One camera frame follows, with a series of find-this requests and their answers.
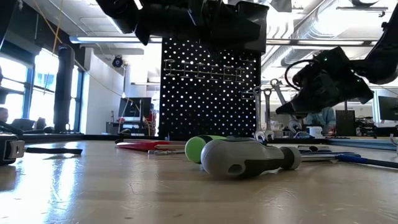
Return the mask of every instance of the wooden table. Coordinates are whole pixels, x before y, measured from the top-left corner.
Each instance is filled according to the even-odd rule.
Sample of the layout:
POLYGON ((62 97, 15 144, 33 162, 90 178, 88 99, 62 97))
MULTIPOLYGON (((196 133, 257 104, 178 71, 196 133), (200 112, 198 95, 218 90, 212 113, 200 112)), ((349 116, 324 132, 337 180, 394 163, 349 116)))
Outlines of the wooden table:
MULTIPOLYGON (((111 141, 45 144, 81 157, 26 154, 0 167, 0 223, 398 223, 398 172, 330 162, 219 181, 184 155, 111 141)), ((397 161, 392 151, 331 146, 397 161)))

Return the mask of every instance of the black cable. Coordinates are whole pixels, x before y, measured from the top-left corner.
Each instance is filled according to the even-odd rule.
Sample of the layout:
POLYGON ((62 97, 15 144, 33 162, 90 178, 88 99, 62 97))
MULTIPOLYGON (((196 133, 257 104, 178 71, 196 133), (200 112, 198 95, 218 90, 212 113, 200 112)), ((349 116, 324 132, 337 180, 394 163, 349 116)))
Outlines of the black cable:
POLYGON ((289 82, 289 79, 287 78, 287 74, 288 74, 289 70, 290 70, 293 66, 296 66, 296 65, 298 65, 298 64, 300 64, 300 63, 304 63, 304 62, 318 63, 318 62, 317 62, 316 60, 314 60, 314 59, 299 60, 299 61, 294 62, 294 63, 292 63, 291 65, 289 65, 289 66, 286 68, 286 71, 285 71, 285 81, 286 81, 286 83, 287 83, 290 87, 292 87, 293 89, 295 89, 295 90, 297 90, 297 91, 300 91, 300 89, 296 87, 296 86, 298 86, 298 83, 294 83, 294 84, 296 84, 296 85, 291 84, 291 82, 289 82))

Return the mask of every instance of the ceiling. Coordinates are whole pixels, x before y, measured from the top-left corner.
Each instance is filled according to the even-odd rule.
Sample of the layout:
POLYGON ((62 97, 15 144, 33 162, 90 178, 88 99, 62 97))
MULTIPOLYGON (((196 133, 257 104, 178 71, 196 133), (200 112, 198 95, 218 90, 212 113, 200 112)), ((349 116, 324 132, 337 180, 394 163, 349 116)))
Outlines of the ceiling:
MULTIPOLYGON (((58 24, 62 0, 24 0, 37 10, 35 1, 44 12, 45 17, 58 24)), ((271 0, 254 0, 261 4, 267 4, 271 0)), ((388 21, 394 10, 397 0, 380 0, 373 7, 379 10, 345 10, 345 7, 353 5, 348 0, 292 0, 292 12, 277 12, 272 6, 267 16, 268 38, 289 38, 300 36, 303 33, 307 39, 378 39, 382 30, 382 22, 388 21), (381 11, 385 11, 384 17, 379 17, 381 11)), ((115 26, 108 20, 95 0, 63 0, 61 28, 72 36, 120 36, 115 26)), ((113 59, 120 49, 140 48, 145 50, 146 60, 149 65, 154 65, 149 76, 152 79, 159 77, 161 45, 152 44, 148 50, 142 44, 97 44, 87 45, 96 48, 97 55, 106 62, 113 59)), ((364 58, 371 47, 344 47, 344 51, 351 59, 364 58)), ((316 47, 279 47, 268 46, 267 53, 263 55, 262 81, 268 82, 273 78, 282 78, 286 66, 281 63, 287 55, 295 60, 309 58, 312 53, 323 50, 316 47)), ((127 62, 137 55, 124 55, 127 62)), ((295 74, 300 67, 293 68, 290 76, 295 74)))

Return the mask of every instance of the workbench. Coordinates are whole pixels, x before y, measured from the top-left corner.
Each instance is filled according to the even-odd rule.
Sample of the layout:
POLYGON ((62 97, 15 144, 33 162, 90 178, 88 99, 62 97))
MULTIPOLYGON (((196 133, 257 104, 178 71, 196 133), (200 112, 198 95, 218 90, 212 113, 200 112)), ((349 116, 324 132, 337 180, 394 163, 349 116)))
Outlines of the workbench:
MULTIPOLYGON (((0 167, 0 223, 398 223, 393 169, 307 162, 220 181, 183 154, 148 157, 112 141, 36 146, 84 151, 26 154, 0 167)), ((398 161, 394 151, 330 147, 398 161)))

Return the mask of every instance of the desk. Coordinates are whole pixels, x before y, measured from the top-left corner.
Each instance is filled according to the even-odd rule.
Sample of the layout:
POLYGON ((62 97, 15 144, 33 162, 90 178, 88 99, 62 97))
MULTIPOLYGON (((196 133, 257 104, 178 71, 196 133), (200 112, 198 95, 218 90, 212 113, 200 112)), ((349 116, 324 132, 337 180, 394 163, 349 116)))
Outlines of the desk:
MULTIPOLYGON (((392 169, 304 163, 219 181, 184 155, 149 159, 111 141, 40 146, 84 151, 81 157, 27 154, 0 167, 0 223, 398 223, 392 169)), ((398 161, 393 151, 330 147, 398 161)))

